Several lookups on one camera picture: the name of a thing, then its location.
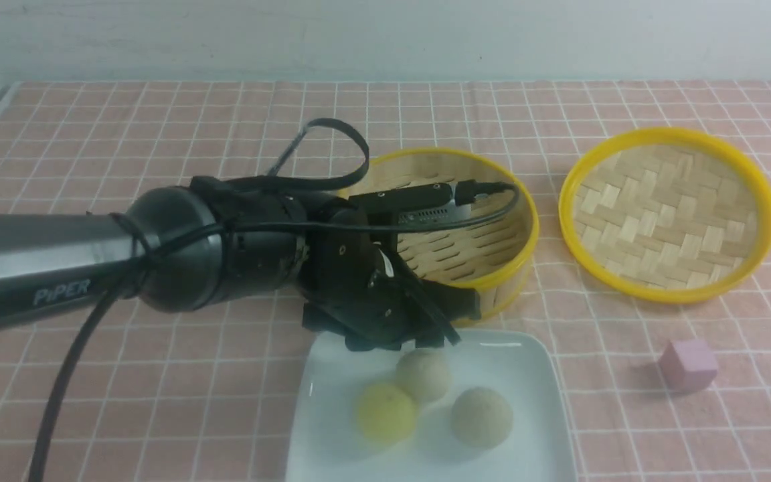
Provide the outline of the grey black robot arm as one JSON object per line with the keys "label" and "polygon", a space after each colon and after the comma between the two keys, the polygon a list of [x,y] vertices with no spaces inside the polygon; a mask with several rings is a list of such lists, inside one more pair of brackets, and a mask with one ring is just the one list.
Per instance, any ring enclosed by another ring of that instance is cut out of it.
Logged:
{"label": "grey black robot arm", "polygon": [[113,299],[189,313],[285,286],[302,324],[351,351],[456,343],[479,293],[422,280],[365,211],[314,190],[244,190],[196,177],[150,190],[123,214],[0,214],[0,331]]}

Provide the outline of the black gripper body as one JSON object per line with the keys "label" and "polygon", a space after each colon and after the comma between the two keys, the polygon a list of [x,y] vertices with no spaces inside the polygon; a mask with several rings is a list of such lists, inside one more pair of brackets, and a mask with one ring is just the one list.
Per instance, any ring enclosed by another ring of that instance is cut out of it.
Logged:
{"label": "black gripper body", "polygon": [[456,323],[483,315],[477,290],[418,277],[363,226],[305,222],[301,232],[303,327],[342,336],[349,351],[456,344]]}

